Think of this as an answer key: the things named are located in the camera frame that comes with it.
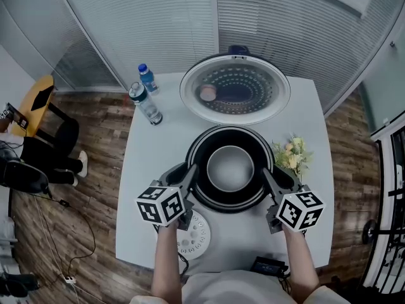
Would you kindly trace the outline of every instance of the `electrical cord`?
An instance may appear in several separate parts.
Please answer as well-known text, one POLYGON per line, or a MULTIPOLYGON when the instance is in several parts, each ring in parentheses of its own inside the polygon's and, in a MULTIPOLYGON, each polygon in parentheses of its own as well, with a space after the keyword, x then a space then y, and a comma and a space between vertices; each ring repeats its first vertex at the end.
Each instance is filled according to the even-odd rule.
MULTIPOLYGON (((24 137, 27 137, 27 130, 26 130, 26 129, 23 129, 23 128, 22 128, 22 130, 25 131, 25 136, 24 136, 24 137)), ((6 141, 0 141, 0 143, 4 143, 5 145, 7 145, 7 146, 4 146, 4 147, 0 148, 0 150, 2 150, 2 149, 10 149, 10 150, 12 150, 12 152, 14 152, 16 158, 17 158, 19 161, 21 161, 21 159, 20 159, 20 157, 17 155, 15 149, 18 149, 20 146, 23 146, 23 145, 24 145, 24 141, 23 141, 21 144, 17 145, 17 146, 10 146, 10 144, 17 144, 17 143, 12 143, 12 142, 9 143, 9 142, 6 142, 6 141)))
POLYGON ((95 235, 94 235, 93 229, 91 228, 91 225, 90 225, 89 221, 87 220, 87 218, 86 218, 82 213, 80 213, 79 210, 77 210, 76 208, 70 206, 67 201, 64 201, 64 202, 67 204, 67 206, 64 205, 64 204, 62 204, 62 206, 70 207, 72 210, 75 210, 75 211, 86 221, 86 223, 87 223, 87 225, 89 226, 89 229, 90 229, 90 231, 91 231, 91 234, 93 235, 93 250, 91 251, 91 253, 90 253, 89 255, 84 255, 84 256, 75 256, 75 257, 73 257, 72 259, 70 259, 70 261, 69 261, 69 267, 68 267, 68 276, 70 276, 70 267, 72 266, 72 262, 73 262, 74 260, 76 260, 76 259, 88 258, 88 257, 92 256, 92 255, 94 254, 94 252, 96 251, 96 237, 95 237, 95 235))
POLYGON ((72 267, 72 262, 73 262, 74 260, 76 260, 76 259, 88 258, 88 257, 92 256, 92 255, 94 254, 94 252, 96 251, 96 248, 97 248, 97 247, 96 247, 96 236, 94 235, 94 231, 93 231, 93 229, 92 229, 92 227, 91 227, 89 221, 87 220, 87 218, 86 218, 77 208, 74 208, 74 207, 70 206, 69 202, 67 202, 67 201, 65 201, 65 200, 63 200, 63 199, 57 201, 57 200, 52 199, 52 198, 46 198, 46 197, 42 197, 42 196, 35 195, 35 194, 30 194, 30 195, 35 196, 35 197, 38 197, 38 198, 42 198, 42 199, 44 199, 44 200, 53 201, 53 202, 59 203, 60 205, 62 205, 62 206, 65 207, 65 208, 71 208, 72 210, 75 210, 75 211, 85 220, 85 222, 86 222, 87 225, 89 226, 89 229, 90 229, 91 234, 92 234, 92 237, 93 237, 93 249, 92 249, 91 253, 88 254, 88 255, 75 256, 75 257, 73 257, 72 259, 70 259, 70 261, 69 261, 69 266, 68 266, 68 276, 71 277, 71 275, 70 275, 70 268, 72 267))
POLYGON ((184 256, 182 254, 180 254, 180 252, 178 252, 178 256, 180 257, 181 261, 183 261, 185 263, 183 272, 180 274, 180 279, 181 279, 181 278, 183 278, 185 273, 188 271, 190 265, 189 265, 189 261, 186 258, 184 258, 184 256))
POLYGON ((56 278, 55 278, 55 280, 54 280, 53 282, 50 282, 48 285, 40 286, 38 289, 44 289, 44 288, 51 287, 55 282, 58 281, 58 279, 59 279, 60 276, 63 276, 63 274, 57 275, 56 278))
MULTIPOLYGON (((48 233, 49 233, 50 237, 51 237, 52 240, 53 240, 53 237, 52 237, 52 235, 51 235, 50 228, 49 228, 49 226, 48 226, 48 224, 47 224, 47 221, 46 221, 46 219, 45 219, 44 213, 42 212, 42 208, 39 206, 39 204, 38 204, 38 202, 37 202, 37 198, 43 198, 43 199, 48 200, 48 201, 53 201, 53 202, 59 203, 60 205, 64 206, 65 208, 69 208, 69 207, 70 207, 70 208, 72 208, 73 210, 77 211, 77 213, 86 221, 86 223, 87 223, 87 225, 89 226, 90 231, 91 231, 91 233, 92 233, 92 236, 93 236, 93 243, 94 243, 94 248, 93 248, 93 250, 92 250, 92 253, 91 253, 90 255, 86 255, 86 256, 73 257, 73 258, 70 260, 70 262, 69 262, 68 276, 70 276, 70 267, 71 267, 72 261, 73 261, 74 259, 87 258, 87 257, 89 257, 89 256, 91 256, 91 255, 94 254, 94 252, 95 252, 95 250, 96 250, 96 237, 95 237, 95 235, 94 235, 94 231, 92 230, 92 227, 91 227, 89 221, 85 218, 85 216, 84 216, 79 210, 77 210, 76 208, 70 206, 69 202, 67 202, 67 201, 65 201, 65 200, 63 200, 63 199, 57 201, 57 200, 55 200, 55 199, 46 198, 46 197, 39 196, 39 195, 36 195, 36 194, 31 194, 31 193, 27 193, 27 194, 29 194, 29 195, 31 195, 31 196, 34 196, 35 203, 36 203, 36 205, 37 205, 37 210, 38 210, 39 218, 40 218, 40 221, 41 221, 41 224, 42 224, 42 230, 44 231, 44 235, 45 235, 45 237, 46 237, 46 239, 47 239, 48 246, 49 246, 49 249, 51 250, 51 253, 52 253, 52 255, 53 255, 54 261, 55 261, 56 265, 58 266, 58 268, 59 268, 59 270, 60 270, 60 272, 61 272, 58 276, 56 276, 56 279, 55 279, 52 283, 50 283, 50 284, 48 284, 48 285, 45 285, 45 286, 42 286, 42 287, 40 287, 39 289, 41 289, 41 288, 48 288, 48 287, 51 287, 51 286, 58 280, 58 278, 59 278, 60 276, 65 277, 65 275, 63 274, 63 272, 62 272, 60 266, 58 265, 58 262, 56 261, 56 257, 54 256, 54 253, 53 253, 51 244, 50 244, 50 242, 49 242, 49 240, 48 240, 48 238, 47 238, 47 235, 46 235, 46 232, 45 232, 45 227, 44 227, 44 224, 42 223, 41 214, 42 214, 42 216, 43 216, 43 218, 44 218, 44 220, 45 220, 45 222, 46 222, 46 225, 47 225, 47 228, 48 228, 48 233)), ((73 290, 75 291, 76 299, 77 299, 77 303, 78 303, 78 304, 80 304, 80 300, 79 300, 79 298, 78 298, 78 294, 77 294, 76 288, 78 288, 79 290, 83 291, 84 293, 87 293, 88 295, 94 297, 95 299, 99 300, 100 302, 104 303, 104 302, 101 301, 100 299, 96 298, 94 295, 92 295, 92 294, 86 292, 85 290, 79 288, 78 286, 75 286, 75 285, 72 284, 72 287, 73 287, 73 290)))
POLYGON ((288 273, 287 275, 283 275, 282 277, 278 278, 281 287, 287 294, 291 294, 291 284, 287 279, 288 277, 290 277, 290 275, 291 273, 288 273))
POLYGON ((61 258, 60 254, 59 254, 58 248, 56 247, 55 240, 53 239, 52 234, 51 234, 51 229, 49 228, 48 222, 47 222, 47 220, 45 218, 44 212, 42 211, 42 207, 41 207, 41 205, 39 203, 38 203, 38 207, 39 207, 39 211, 40 211, 40 213, 41 213, 41 215, 42 215, 42 217, 44 219, 44 222, 45 222, 46 228, 48 230, 49 236, 51 237, 52 243, 53 243, 53 245, 55 247, 56 254, 58 255, 58 258, 59 258, 59 261, 60 261, 60 264, 61 264, 61 273, 63 274, 62 258, 61 258))
POLYGON ((34 199, 35 199, 35 204, 37 205, 37 210, 38 210, 38 215, 39 215, 40 223, 41 223, 41 225, 42 225, 42 230, 44 231, 46 241, 48 242, 48 245, 49 245, 49 249, 51 250, 51 253, 52 253, 52 256, 53 256, 53 258, 54 258, 54 260, 55 260, 56 266, 58 266, 60 273, 63 275, 63 271, 62 271, 61 267, 59 266, 58 261, 56 261, 56 257, 55 257, 55 254, 53 253, 53 250, 52 250, 52 247, 51 247, 51 243, 49 242, 48 236, 46 235, 44 223, 42 222, 41 213, 39 212, 39 206, 38 206, 37 198, 34 198, 34 199))

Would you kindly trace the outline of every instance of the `hand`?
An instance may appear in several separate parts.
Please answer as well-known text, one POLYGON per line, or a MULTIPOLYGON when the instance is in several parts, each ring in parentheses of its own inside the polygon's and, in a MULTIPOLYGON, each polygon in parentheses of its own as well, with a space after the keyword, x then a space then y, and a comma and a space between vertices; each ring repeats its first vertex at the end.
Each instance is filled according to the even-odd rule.
POLYGON ((303 235, 302 232, 295 232, 292 229, 290 229, 288 226, 286 226, 284 223, 282 223, 281 226, 284 231, 285 237, 303 235))
POLYGON ((168 231, 168 230, 177 230, 177 228, 178 228, 178 220, 174 220, 172 223, 170 223, 167 226, 159 227, 159 232, 160 231, 168 231))
POLYGON ((6 132, 8 125, 11 123, 11 120, 7 118, 0 119, 0 132, 6 132))

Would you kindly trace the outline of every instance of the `human arm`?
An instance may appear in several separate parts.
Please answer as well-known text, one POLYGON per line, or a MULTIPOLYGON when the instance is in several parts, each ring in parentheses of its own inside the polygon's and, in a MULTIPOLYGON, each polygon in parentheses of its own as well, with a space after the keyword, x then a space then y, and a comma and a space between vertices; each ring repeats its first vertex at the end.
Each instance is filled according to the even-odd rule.
POLYGON ((0 118, 0 133, 6 132, 8 125, 11 123, 11 120, 6 118, 0 118))
POLYGON ((182 285, 178 269, 177 222, 160 227, 156 245, 152 295, 169 304, 181 304, 182 285))
POLYGON ((294 232, 284 224, 283 231, 291 270, 291 296, 301 304, 320 287, 320 282, 304 234, 294 232))

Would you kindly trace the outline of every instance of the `white sneaker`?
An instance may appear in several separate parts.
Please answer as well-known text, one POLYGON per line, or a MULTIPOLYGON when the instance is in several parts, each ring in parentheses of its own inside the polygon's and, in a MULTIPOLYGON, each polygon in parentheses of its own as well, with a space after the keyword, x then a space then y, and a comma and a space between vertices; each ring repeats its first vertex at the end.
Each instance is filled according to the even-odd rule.
POLYGON ((74 178, 73 178, 74 180, 73 180, 73 184, 72 184, 72 186, 73 187, 76 187, 77 186, 77 184, 78 184, 78 180, 77 180, 77 178, 76 178, 76 176, 74 176, 74 178))
POLYGON ((87 153, 85 151, 80 151, 78 159, 83 163, 83 169, 77 175, 84 178, 87 175, 87 162, 89 161, 87 153))

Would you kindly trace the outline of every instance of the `person's legs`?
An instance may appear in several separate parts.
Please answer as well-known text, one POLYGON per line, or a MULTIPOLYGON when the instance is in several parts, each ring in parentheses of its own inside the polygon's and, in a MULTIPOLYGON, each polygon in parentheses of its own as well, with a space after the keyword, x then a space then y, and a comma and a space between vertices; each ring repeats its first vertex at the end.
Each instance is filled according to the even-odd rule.
POLYGON ((33 167, 48 172, 52 169, 66 169, 77 174, 83 169, 80 160, 61 155, 50 145, 33 137, 24 137, 21 159, 33 167))
POLYGON ((47 170, 44 173, 48 177, 48 181, 50 184, 75 185, 75 175, 69 171, 60 172, 56 170, 47 170))

